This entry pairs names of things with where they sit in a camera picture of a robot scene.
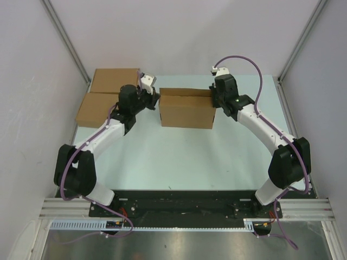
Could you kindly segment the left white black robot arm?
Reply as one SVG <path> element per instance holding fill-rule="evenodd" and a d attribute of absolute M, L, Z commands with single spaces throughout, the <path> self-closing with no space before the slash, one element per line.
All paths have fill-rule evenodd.
<path fill-rule="evenodd" d="M 115 193 L 98 182 L 95 162 L 116 140 L 124 137 L 136 123 L 136 116 L 144 109 L 154 110 L 160 94 L 154 86 L 145 88 L 127 84 L 121 87 L 118 102 L 109 110 L 104 123 L 91 136 L 77 145 L 64 144 L 57 156 L 54 183 L 60 189 L 61 198 L 69 201 L 66 192 L 73 197 L 83 197 L 101 204 L 107 216 L 115 216 L 120 204 Z"/>

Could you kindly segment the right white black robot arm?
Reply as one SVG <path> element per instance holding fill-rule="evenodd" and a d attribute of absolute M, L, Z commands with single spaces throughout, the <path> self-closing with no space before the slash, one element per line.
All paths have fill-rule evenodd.
<path fill-rule="evenodd" d="M 214 74 L 209 87 L 215 108 L 222 108 L 226 116 L 248 128 L 268 149 L 272 159 L 268 179 L 255 192 L 250 211 L 256 217 L 269 212 L 269 204 L 280 197 L 292 184 L 305 180 L 303 193 L 309 189 L 311 173 L 310 143 L 304 137 L 295 138 L 275 126 L 259 110 L 248 95 L 240 95 L 236 79 L 230 74 Z"/>

